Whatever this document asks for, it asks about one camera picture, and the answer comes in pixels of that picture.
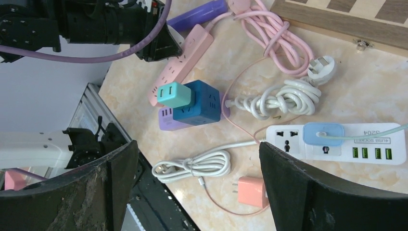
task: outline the pink power strip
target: pink power strip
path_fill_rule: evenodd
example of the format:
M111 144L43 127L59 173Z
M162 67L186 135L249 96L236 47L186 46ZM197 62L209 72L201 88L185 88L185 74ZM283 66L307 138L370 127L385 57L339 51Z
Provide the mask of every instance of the pink power strip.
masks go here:
M194 26L181 46L183 54L179 57L172 57L169 59L163 72L159 75L159 78L156 80L151 90L149 90L147 97L152 106L163 106L157 102L157 90L159 87L171 82L181 83L213 41L214 38L202 26L199 24Z

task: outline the blue cube socket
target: blue cube socket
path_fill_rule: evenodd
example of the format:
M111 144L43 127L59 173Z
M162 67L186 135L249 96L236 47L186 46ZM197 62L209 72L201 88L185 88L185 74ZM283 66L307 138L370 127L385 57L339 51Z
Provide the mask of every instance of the blue cube socket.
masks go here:
M185 86L195 93L195 103L188 108L174 109L173 119L194 126L220 121L219 91L201 80L187 83Z
M313 146L341 146L344 140L330 140L319 137L318 132L325 132L328 136L344 136L344 127L337 123L307 123L303 126L303 141Z
M157 101L170 108L184 108L194 105L194 92L177 82L165 84L157 90Z

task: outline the light blue cable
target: light blue cable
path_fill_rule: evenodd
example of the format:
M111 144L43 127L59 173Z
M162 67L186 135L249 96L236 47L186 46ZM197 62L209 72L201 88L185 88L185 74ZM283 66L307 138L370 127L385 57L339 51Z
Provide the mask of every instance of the light blue cable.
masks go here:
M322 137L322 138L326 138L326 139L331 139L331 140L358 140L358 139L371 139L371 138L377 138L377 137L382 137L382 136L386 136L392 133L395 133L397 131L401 131L404 129L408 128L408 124L404 124L402 126L399 126L397 128L393 128L391 130L388 131L383 131L377 134L373 134L373 135L367 135L367 136L326 136L324 132L319 132L318 136Z

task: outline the white power strip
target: white power strip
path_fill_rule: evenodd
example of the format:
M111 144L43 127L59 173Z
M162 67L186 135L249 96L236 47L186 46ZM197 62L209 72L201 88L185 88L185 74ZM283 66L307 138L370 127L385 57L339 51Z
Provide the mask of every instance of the white power strip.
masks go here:
M344 136L364 136L396 127L396 123L342 124ZM403 130L380 138L345 140L341 146L312 146L303 141L304 125L276 125L266 141L298 159L400 165L407 159Z

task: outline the purple cube socket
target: purple cube socket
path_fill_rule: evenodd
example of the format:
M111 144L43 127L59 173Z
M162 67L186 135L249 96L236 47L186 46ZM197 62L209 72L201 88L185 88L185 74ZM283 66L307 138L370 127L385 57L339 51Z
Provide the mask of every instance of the purple cube socket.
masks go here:
M220 100L224 97L224 93L219 93ZM224 111L227 117L231 115L231 110L224 106ZM159 128L162 131L176 131L184 128L192 127L193 125L178 122L173 119L173 109L164 107L159 110Z

